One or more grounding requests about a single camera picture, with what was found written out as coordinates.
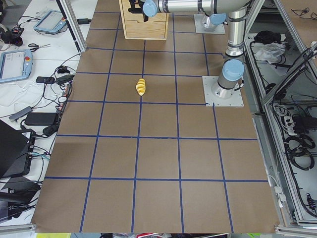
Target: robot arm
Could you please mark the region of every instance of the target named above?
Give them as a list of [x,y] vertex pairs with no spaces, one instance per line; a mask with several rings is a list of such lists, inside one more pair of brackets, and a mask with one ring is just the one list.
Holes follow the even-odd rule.
[[213,13],[230,13],[247,6],[250,0],[150,0],[157,12],[197,12],[208,15]]
[[225,50],[229,57],[243,54],[247,6],[250,0],[146,0],[143,12],[153,17],[159,12],[228,13],[229,37]]

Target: tablet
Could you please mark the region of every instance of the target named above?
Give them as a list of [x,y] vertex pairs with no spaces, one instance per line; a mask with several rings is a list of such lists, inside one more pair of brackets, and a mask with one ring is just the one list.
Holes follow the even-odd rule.
[[3,52],[0,57],[0,83],[28,78],[31,74],[32,58],[29,49]]
[[56,34],[66,26],[66,21],[60,11],[50,10],[33,27],[34,30],[48,34]]

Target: plastic bag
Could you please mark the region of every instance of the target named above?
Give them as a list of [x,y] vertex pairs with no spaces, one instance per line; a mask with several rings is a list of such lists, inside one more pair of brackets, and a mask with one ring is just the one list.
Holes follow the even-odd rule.
[[279,56],[284,54],[285,45],[278,43],[271,43],[262,46],[258,52],[256,52],[255,57],[257,60],[265,60],[268,63],[277,63],[281,60]]

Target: brown cardboard floor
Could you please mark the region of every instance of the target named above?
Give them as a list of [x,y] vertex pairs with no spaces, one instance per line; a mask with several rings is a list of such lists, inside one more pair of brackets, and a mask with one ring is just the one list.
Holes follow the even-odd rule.
[[[272,233],[252,117],[204,105],[225,35],[171,15],[166,41],[125,40],[99,0],[33,217],[38,232]],[[144,77],[145,95],[135,84]]]

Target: grid square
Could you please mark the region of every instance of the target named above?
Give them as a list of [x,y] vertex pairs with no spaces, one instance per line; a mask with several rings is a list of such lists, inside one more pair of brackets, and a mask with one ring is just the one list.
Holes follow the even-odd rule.
[[36,232],[79,232],[87,184],[83,179],[45,179],[32,218]]
[[176,137],[175,105],[142,105],[141,136]]
[[183,179],[222,179],[216,140],[180,140]]
[[87,47],[112,49],[115,35],[114,30],[90,30],[86,39]]
[[133,178],[137,140],[132,138],[98,139],[93,176]]
[[267,179],[258,141],[228,140],[220,144],[226,179]]
[[119,13],[95,12],[90,29],[117,29]]
[[168,27],[167,27],[167,31],[168,31],[168,32],[173,31],[173,26],[174,26],[174,23],[173,23],[173,15],[170,14],[170,15],[168,16]]
[[68,102],[58,133],[97,135],[102,103]]
[[115,43],[117,50],[139,50],[144,49],[144,40],[126,40],[124,38],[124,32],[118,31],[117,40]]
[[137,136],[139,104],[106,103],[100,135]]
[[174,31],[195,33],[196,29],[193,14],[191,16],[174,15]]
[[179,182],[138,181],[134,216],[134,232],[182,232],[180,220]]
[[89,177],[95,137],[58,136],[46,176]]
[[212,108],[179,105],[178,113],[181,137],[216,138]]
[[207,75],[205,54],[176,53],[177,75]]
[[235,233],[274,233],[279,220],[267,182],[228,182],[227,191]]
[[147,41],[145,44],[147,51],[170,51],[174,52],[174,37],[173,33],[167,34],[166,41]]
[[111,73],[142,73],[143,52],[115,51]]
[[219,54],[207,55],[209,75],[219,76],[224,64],[224,58]]
[[215,108],[215,112],[220,138],[257,138],[251,113],[246,106]]
[[91,181],[83,232],[131,232],[132,200],[133,181]]
[[205,52],[202,34],[175,33],[175,50],[177,52]]
[[179,103],[205,104],[203,80],[201,77],[177,77]]
[[139,102],[135,85],[141,75],[112,74],[109,77],[106,100],[111,102]]
[[120,12],[119,1],[99,0],[95,11]]
[[110,50],[87,49],[80,57],[77,72],[109,73],[111,57]]
[[146,91],[143,102],[176,103],[174,76],[145,76]]
[[140,139],[137,178],[178,179],[176,139]]
[[227,233],[230,221],[222,182],[182,182],[186,233]]
[[145,52],[144,73],[174,75],[174,53]]
[[74,77],[71,100],[103,101],[106,91],[107,74],[78,73]]
[[224,26],[226,34],[204,34],[207,53],[224,53],[228,45],[228,26]]

